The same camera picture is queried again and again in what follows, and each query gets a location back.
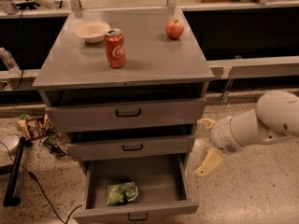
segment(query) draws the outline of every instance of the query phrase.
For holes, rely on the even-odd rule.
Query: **black handle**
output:
[[[128,213],[128,220],[129,220],[129,221],[145,221],[145,220],[148,219],[148,217],[149,217],[148,212],[146,212],[146,216],[145,216],[144,218],[132,219],[132,218],[130,217],[130,214]]]
[[[122,146],[122,150],[125,151],[125,152],[138,151],[138,150],[141,150],[142,148],[143,148],[143,144],[141,144],[139,147],[125,147],[125,146]]]
[[[119,110],[116,110],[115,115],[119,118],[137,117],[141,115],[141,108],[138,108],[136,113],[120,112]]]

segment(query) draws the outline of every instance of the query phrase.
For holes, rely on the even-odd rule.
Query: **apple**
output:
[[[171,39],[178,39],[184,32],[184,25],[179,20],[169,20],[165,26],[166,34]]]

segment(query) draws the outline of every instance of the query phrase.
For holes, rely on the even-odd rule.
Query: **plastic bottle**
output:
[[[0,58],[2,62],[8,69],[8,74],[12,77],[18,77],[21,74],[21,70],[17,65],[15,59],[12,57],[11,53],[4,48],[0,48]]]

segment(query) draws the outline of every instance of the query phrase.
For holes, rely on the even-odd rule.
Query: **soda can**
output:
[[[109,29],[104,37],[106,56],[112,68],[121,68],[125,64],[124,39],[120,29]]]

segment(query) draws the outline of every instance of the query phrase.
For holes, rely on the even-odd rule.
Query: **white bowl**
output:
[[[5,146],[8,148],[9,152],[14,152],[17,150],[18,144],[19,144],[20,138],[18,135],[11,135],[6,137],[1,142],[5,144]],[[0,150],[7,151],[7,149],[0,144]]]
[[[74,33],[88,43],[97,43],[104,39],[109,24],[102,21],[86,21],[74,29]]]

